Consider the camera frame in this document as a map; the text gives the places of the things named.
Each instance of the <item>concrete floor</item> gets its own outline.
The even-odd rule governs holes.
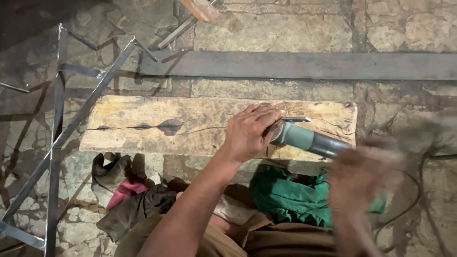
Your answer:
[[[94,44],[135,35],[143,44],[157,45],[190,14],[178,1],[93,0],[3,1],[0,37],[0,78],[16,85],[28,83],[34,92],[23,95],[0,88],[0,215],[49,149],[53,120],[50,80],[56,73],[57,25],[83,35]],[[169,49],[273,52],[457,52],[456,0],[224,0],[215,23],[198,22]],[[98,52],[69,41],[69,62],[106,69],[118,48]],[[416,114],[457,108],[453,82],[226,80],[204,78],[157,79],[135,74],[138,54],[104,93],[132,96],[232,97],[259,100],[291,99],[355,102],[359,107],[356,136],[387,136],[417,124]],[[64,126],[74,116],[97,79],[72,76],[67,84]],[[90,189],[91,162],[96,153],[79,152],[85,122],[64,147],[59,189],[63,219],[58,225],[60,256],[112,256],[116,246],[95,223],[105,213]],[[158,173],[187,181],[209,158],[146,155],[149,176]],[[234,183],[249,183],[259,160],[241,168]],[[286,162],[291,171],[315,174],[319,163]],[[441,236],[457,254],[457,162],[428,161],[425,191]],[[45,232],[47,178],[15,216],[18,227],[37,236]],[[403,211],[416,196],[406,178],[389,201],[387,220]],[[2,246],[14,243],[1,236]],[[396,244],[393,257],[442,256],[421,206],[381,232],[379,244]],[[8,256],[35,256],[25,247]]]

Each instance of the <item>pink cloth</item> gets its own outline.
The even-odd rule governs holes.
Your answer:
[[[123,200],[129,199],[130,197],[142,193],[148,190],[143,184],[134,182],[130,183],[128,179],[122,181],[122,183],[114,191],[113,197],[106,206],[107,210],[112,210],[118,206]]]

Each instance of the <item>welded metal frame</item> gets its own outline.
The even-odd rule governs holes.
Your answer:
[[[95,102],[101,96],[102,92],[106,89],[111,80],[113,80],[116,72],[125,63],[135,47],[140,48],[143,53],[146,53],[154,62],[158,61],[157,58],[155,58],[147,48],[138,42],[135,36],[132,36],[130,42],[119,54],[107,72],[78,65],[67,64],[68,35],[80,41],[94,51],[99,49],[99,47],[88,42],[82,36],[68,30],[62,24],[59,24],[57,74],[55,80],[52,83],[54,86],[54,122],[51,135],[53,139],[51,148],[43,160],[40,162],[40,164],[38,164],[35,171],[30,175],[30,178],[21,188],[16,199],[11,203],[9,208],[6,210],[5,215],[0,221],[1,232],[4,232],[8,236],[16,238],[30,246],[44,251],[45,257],[54,257],[55,252],[56,231],[58,223],[58,183],[61,166],[62,146],[70,138],[71,134],[79,126],[81,121],[89,116],[89,112],[94,106]],[[65,130],[62,130],[65,101],[65,79],[67,72],[96,77],[99,78],[100,81],[94,91],[83,103],[81,108],[76,112],[75,116],[71,119],[68,127]],[[49,192],[47,209],[48,215],[46,220],[46,235],[43,239],[24,232],[10,225],[10,223],[13,220],[14,213],[18,211],[21,204],[24,202],[27,196],[29,196],[33,187],[36,185],[38,180],[47,169],[49,169]]]

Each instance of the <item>grinder body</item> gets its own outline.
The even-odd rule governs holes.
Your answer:
[[[334,159],[341,150],[351,147],[349,143],[299,127],[295,122],[285,122],[273,136],[275,145],[287,144],[304,151]]]

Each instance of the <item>person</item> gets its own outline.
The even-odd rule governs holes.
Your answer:
[[[342,151],[330,166],[332,230],[301,223],[273,224],[266,214],[236,226],[213,215],[241,165],[269,145],[282,124],[277,103],[249,105],[228,121],[224,144],[161,216],[138,223],[115,256],[382,256],[371,239],[365,211],[392,162],[373,147]]]

